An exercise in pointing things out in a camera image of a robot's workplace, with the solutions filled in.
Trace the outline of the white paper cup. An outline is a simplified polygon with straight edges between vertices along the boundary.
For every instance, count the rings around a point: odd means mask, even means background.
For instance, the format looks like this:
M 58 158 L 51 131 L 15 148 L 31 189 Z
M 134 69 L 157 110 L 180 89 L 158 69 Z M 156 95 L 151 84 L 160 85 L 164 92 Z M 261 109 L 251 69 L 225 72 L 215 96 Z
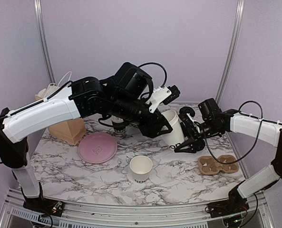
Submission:
M 166 118 L 173 129 L 171 133 L 162 135 L 162 139 L 170 149 L 174 150 L 185 141 L 185 137 L 179 123 L 179 116 L 175 110 L 164 111 L 162 112 L 162 115 Z
M 136 183 L 146 183 L 153 168 L 153 162 L 149 157 L 140 155 L 130 161 L 129 167 Z

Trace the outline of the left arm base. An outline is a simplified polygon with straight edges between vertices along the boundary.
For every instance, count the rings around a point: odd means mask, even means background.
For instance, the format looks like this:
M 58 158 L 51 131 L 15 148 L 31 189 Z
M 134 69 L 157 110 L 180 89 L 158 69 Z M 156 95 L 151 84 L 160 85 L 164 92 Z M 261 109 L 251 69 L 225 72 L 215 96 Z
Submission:
M 23 192 L 23 189 L 21 189 L 21 192 L 24 197 L 23 207 L 25 209 L 42 212 L 57 217 L 62 216 L 65 203 L 60 200 L 45 198 L 43 196 L 43 190 L 40 182 L 39 196 L 37 198 L 27 198 Z

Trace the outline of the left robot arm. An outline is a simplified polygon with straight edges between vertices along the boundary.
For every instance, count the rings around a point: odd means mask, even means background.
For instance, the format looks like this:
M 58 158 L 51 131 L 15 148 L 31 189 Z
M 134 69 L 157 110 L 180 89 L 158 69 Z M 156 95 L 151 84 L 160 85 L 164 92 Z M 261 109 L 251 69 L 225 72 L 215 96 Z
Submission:
M 106 79 L 88 76 L 68 81 L 46 98 L 18 110 L 2 110 L 1 163 L 12 169 L 25 202 L 45 211 L 49 201 L 43 197 L 41 184 L 28 162 L 30 134 L 64 121 L 100 114 L 103 119 L 116 116 L 137 124 L 143 136 L 156 138 L 172 132 L 158 106 L 172 102 L 179 94 L 176 86 L 154 88 L 152 77 L 141 66 L 128 62 Z

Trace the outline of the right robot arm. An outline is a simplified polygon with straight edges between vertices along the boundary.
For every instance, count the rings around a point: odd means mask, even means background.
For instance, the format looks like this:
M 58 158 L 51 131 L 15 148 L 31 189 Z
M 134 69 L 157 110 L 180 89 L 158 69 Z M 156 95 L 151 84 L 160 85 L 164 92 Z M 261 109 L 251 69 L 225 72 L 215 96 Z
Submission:
M 239 109 L 222 111 L 213 98 L 206 99 L 198 105 L 203 122 L 194 121 L 193 110 L 183 107 L 179 118 L 183 122 L 188 139 L 175 149 L 175 152 L 194 153 L 208 147 L 208 138 L 226 132 L 238 133 L 254 138 L 252 151 L 258 141 L 266 142 L 276 148 L 271 163 L 247 180 L 241 182 L 228 193 L 224 209 L 234 213 L 249 196 L 265 190 L 282 179 L 282 123 L 267 120 L 260 109 L 260 116 L 246 114 Z

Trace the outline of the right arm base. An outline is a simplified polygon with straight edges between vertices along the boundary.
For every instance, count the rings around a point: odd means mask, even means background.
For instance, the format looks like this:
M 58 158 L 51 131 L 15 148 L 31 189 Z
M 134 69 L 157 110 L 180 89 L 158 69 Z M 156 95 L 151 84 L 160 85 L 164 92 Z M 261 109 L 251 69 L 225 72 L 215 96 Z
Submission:
M 205 208 L 206 213 L 209 213 L 211 218 L 216 218 L 247 211 L 249 209 L 249 205 L 247 203 L 247 199 L 242 198 L 242 196 L 239 194 L 239 185 L 240 184 L 236 185 L 232 190 L 229 191 L 228 199 L 208 203 Z

